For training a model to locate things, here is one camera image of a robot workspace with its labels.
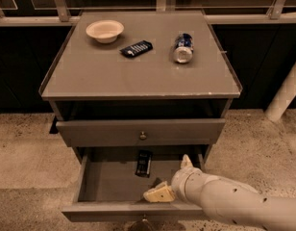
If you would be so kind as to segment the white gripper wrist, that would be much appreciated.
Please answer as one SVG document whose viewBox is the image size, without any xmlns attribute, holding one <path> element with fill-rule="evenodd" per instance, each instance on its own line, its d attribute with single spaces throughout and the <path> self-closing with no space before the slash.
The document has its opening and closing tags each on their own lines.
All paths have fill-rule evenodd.
<svg viewBox="0 0 296 231">
<path fill-rule="evenodd" d="M 176 195 L 187 204 L 199 205 L 200 193 L 205 181 L 206 174 L 198 167 L 193 167 L 193 163 L 185 154 L 181 161 L 181 169 L 172 178 L 171 187 L 166 181 L 163 181 L 146 191 L 143 197 L 148 202 L 157 203 L 172 202 Z"/>
</svg>

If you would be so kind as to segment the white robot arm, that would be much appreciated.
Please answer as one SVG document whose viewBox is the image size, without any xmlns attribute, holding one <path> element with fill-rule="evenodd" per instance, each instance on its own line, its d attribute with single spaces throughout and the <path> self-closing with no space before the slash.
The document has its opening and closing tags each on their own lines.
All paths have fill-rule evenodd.
<svg viewBox="0 0 296 231">
<path fill-rule="evenodd" d="M 188 156 L 183 156 L 171 181 L 159 183 L 143 197 L 149 202 L 179 199 L 226 224 L 264 231 L 296 231 L 296 198 L 263 195 L 248 184 L 204 173 Z"/>
</svg>

